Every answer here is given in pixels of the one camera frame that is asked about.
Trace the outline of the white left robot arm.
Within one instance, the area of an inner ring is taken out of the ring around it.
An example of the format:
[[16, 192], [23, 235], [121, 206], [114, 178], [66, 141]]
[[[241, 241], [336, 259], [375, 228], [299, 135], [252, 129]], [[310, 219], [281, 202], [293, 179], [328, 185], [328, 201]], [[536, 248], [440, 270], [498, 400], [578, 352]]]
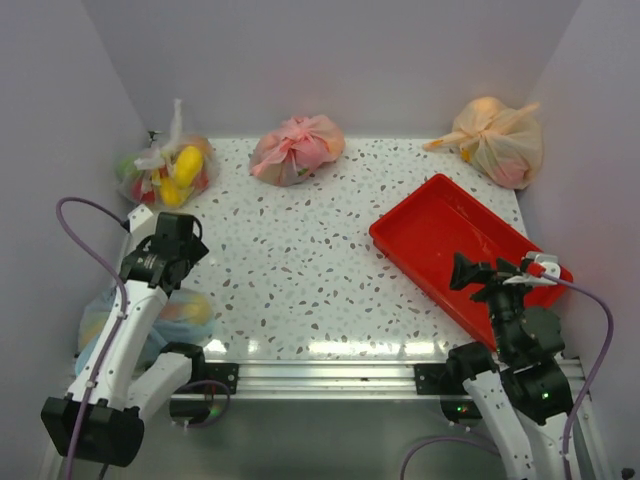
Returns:
[[174, 342], [134, 375], [152, 326], [172, 293], [208, 252], [193, 215], [162, 212], [155, 229], [122, 260], [112, 310], [84, 368], [62, 398], [48, 398], [42, 422], [57, 452], [128, 466], [146, 421], [178, 388], [193, 393], [208, 379], [201, 347]]

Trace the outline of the blue printed plastic bag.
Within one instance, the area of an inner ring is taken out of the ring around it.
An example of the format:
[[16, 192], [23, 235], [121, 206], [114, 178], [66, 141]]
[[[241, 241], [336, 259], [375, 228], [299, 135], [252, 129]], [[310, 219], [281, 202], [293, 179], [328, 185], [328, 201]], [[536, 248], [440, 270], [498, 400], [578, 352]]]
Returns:
[[[74, 371], [79, 375], [89, 360], [118, 293], [113, 287], [101, 292], [83, 311]], [[208, 299], [193, 290], [175, 291], [155, 320], [138, 357], [135, 372], [148, 369], [171, 342], [204, 345], [214, 332], [214, 312]]]

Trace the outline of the clear bag with fruit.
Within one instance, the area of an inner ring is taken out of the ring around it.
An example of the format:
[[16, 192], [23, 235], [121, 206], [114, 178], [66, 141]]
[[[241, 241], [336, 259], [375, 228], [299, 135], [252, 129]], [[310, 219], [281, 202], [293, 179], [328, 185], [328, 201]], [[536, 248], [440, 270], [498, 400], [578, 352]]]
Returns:
[[155, 209], [178, 209], [217, 178], [208, 139], [184, 131], [182, 101], [173, 101], [169, 130], [152, 132], [149, 145], [114, 163], [117, 190], [128, 200]]

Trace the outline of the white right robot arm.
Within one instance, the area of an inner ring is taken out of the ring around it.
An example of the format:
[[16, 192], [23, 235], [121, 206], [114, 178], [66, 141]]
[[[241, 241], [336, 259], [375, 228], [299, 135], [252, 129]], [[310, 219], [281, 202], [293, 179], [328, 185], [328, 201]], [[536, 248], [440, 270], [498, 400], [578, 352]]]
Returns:
[[538, 252], [528, 253], [519, 265], [454, 256], [450, 287], [461, 291], [480, 285], [471, 299], [488, 309], [496, 350], [480, 342], [452, 349], [445, 379], [473, 400], [510, 479], [562, 479], [580, 472], [573, 432], [566, 425], [573, 395], [557, 362], [565, 348], [560, 319], [524, 303], [534, 288], [552, 286], [560, 277], [557, 258]]

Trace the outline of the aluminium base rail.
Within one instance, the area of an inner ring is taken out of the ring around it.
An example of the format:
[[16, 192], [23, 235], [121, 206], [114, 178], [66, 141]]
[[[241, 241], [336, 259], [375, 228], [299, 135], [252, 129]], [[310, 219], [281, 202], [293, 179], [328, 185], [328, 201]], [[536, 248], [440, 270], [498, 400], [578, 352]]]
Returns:
[[193, 380], [216, 380], [237, 400], [411, 400], [464, 399], [460, 387], [443, 388], [445, 365], [434, 361], [248, 360], [206, 359], [198, 362], [177, 353], [160, 356], [149, 373], [139, 376], [104, 366], [89, 379], [90, 367], [69, 388], [81, 395], [92, 388], [90, 401], [113, 402], [116, 408], [156, 399], [163, 402]]

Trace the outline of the red plastic tray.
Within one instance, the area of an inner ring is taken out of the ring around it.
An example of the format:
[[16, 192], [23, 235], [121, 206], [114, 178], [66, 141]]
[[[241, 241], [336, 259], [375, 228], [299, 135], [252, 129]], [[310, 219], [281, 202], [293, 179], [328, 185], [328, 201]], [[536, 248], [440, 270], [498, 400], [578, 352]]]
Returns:
[[443, 174], [437, 174], [374, 222], [373, 244], [470, 336], [495, 348], [487, 307], [452, 291], [454, 254], [513, 264], [540, 247]]

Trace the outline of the pink knotted plastic bag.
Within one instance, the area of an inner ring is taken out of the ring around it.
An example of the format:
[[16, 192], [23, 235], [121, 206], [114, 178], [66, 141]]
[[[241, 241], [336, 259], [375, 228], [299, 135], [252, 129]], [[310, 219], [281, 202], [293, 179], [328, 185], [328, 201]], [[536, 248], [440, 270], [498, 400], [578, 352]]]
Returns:
[[345, 148], [343, 131], [327, 116], [292, 117], [264, 135], [249, 161], [249, 173], [278, 187], [305, 181]]

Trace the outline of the orange knotted plastic bag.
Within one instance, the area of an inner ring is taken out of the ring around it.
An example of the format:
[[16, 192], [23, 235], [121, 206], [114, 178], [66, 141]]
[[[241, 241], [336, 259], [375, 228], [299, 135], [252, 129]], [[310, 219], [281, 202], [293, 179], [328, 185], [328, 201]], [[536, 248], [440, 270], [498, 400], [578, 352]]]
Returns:
[[426, 151], [456, 148], [460, 158], [497, 185], [523, 190], [543, 165], [538, 103], [519, 109], [495, 97], [469, 102], [453, 120], [452, 131], [423, 145]]

